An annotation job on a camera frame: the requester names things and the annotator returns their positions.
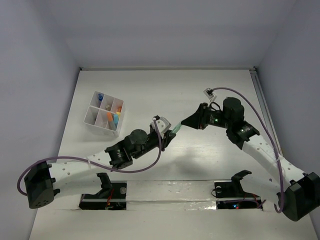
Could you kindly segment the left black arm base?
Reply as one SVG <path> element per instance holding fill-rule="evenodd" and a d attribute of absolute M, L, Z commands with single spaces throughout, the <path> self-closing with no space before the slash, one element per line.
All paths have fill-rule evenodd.
<path fill-rule="evenodd" d="M 78 207 L 81 210 L 126 210 L 127 182 L 111 181 L 107 173 L 96 175 L 100 179 L 100 190 L 95 194 L 82 194 Z"/>

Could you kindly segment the blue cap spray bottle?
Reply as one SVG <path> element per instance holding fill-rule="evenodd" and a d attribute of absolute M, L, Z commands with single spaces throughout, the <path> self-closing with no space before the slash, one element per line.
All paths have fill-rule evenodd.
<path fill-rule="evenodd" d="M 103 98 L 104 98 L 104 95 L 101 94 L 101 93 L 99 93 L 99 94 L 97 95 L 97 98 L 98 98 L 98 100 L 101 102 L 101 101 L 103 100 Z"/>

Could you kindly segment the blue highlighter pen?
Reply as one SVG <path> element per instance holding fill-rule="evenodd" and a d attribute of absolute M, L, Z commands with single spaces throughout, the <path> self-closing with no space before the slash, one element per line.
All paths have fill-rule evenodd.
<path fill-rule="evenodd" d="M 114 122 L 115 126 L 118 125 L 118 122 L 119 122 L 119 115 L 118 114 L 113 115 L 113 122 Z"/>

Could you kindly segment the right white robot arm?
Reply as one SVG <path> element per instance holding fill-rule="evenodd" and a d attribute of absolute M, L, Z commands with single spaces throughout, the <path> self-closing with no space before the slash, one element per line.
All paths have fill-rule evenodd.
<path fill-rule="evenodd" d="M 246 192 L 257 194 L 283 207 L 282 213 L 297 222 L 320 206 L 320 177 L 314 172 L 304 172 L 277 154 L 260 132 L 245 121 L 244 113 L 241 101 L 228 97 L 219 110 L 201 103 L 181 124 L 196 130 L 204 130 L 208 125 L 224 128 L 228 139 L 271 176 L 255 180 L 249 170 L 244 171 L 240 179 L 230 183 L 231 192 L 235 196 Z"/>

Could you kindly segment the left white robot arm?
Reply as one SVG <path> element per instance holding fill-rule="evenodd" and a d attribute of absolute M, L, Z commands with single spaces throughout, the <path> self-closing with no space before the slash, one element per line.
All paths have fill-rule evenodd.
<path fill-rule="evenodd" d="M 19 177 L 24 181 L 30 209 L 39 209 L 55 199 L 72 195 L 108 198 L 113 190 L 108 172 L 133 174 L 126 168 L 154 149 L 161 153 L 176 137 L 173 130 L 154 126 L 146 133 L 135 129 L 123 140 L 86 158 L 63 157 L 62 162 L 40 160 Z"/>

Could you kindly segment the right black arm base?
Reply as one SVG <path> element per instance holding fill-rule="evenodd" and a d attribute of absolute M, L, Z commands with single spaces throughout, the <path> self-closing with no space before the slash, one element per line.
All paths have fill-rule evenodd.
<path fill-rule="evenodd" d="M 250 175 L 248 170 L 242 170 L 231 177 L 229 181 L 214 183 L 211 195 L 216 199 L 218 210 L 263 209 L 263 201 L 253 193 L 245 192 L 241 180 Z"/>

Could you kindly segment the green highlighter pen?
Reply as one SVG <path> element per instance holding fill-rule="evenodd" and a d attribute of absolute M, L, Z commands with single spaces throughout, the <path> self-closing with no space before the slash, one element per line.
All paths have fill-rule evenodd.
<path fill-rule="evenodd" d="M 172 134 L 176 134 L 182 127 L 181 122 L 179 122 L 171 131 Z"/>

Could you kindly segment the orange tip clear highlighter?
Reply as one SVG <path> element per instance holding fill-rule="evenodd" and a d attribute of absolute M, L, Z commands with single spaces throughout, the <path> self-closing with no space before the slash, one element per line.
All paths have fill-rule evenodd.
<path fill-rule="evenodd" d="M 107 119 L 108 119 L 108 124 L 109 124 L 109 128 L 113 131 L 116 130 L 116 126 L 114 123 L 114 119 L 113 119 L 113 114 L 111 112 L 107 112 Z"/>

